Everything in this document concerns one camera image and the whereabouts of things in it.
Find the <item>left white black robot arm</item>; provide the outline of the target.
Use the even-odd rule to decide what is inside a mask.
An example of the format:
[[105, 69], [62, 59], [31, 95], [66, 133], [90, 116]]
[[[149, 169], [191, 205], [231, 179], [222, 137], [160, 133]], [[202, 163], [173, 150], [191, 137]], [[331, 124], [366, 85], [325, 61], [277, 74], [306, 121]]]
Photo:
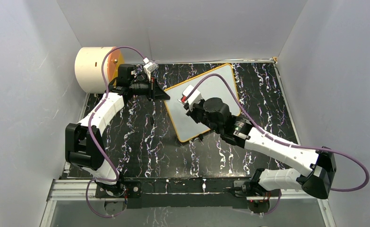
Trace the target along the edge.
[[143, 80], [137, 80], [132, 64], [121, 64], [117, 77], [108, 81], [108, 87], [98, 105], [82, 120], [70, 123], [65, 129], [65, 159], [68, 163], [89, 172], [95, 183], [109, 196], [121, 197], [127, 191], [124, 178], [105, 152], [102, 135], [113, 117], [134, 96], [149, 101], [165, 101], [170, 96], [152, 76], [158, 68], [154, 62], [143, 67]]

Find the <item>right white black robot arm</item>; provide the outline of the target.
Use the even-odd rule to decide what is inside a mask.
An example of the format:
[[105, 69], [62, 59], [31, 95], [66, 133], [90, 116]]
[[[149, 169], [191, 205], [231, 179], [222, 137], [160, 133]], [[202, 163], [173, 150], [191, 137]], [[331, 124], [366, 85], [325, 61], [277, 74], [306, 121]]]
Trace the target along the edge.
[[220, 98], [180, 99], [186, 115], [201, 123], [226, 143], [260, 152], [286, 165], [289, 169], [258, 169], [249, 186], [255, 195], [262, 196], [276, 189], [303, 190], [318, 199], [327, 199], [336, 173], [334, 155], [316, 148], [302, 149], [280, 137], [261, 133], [250, 120], [232, 115], [229, 106]]

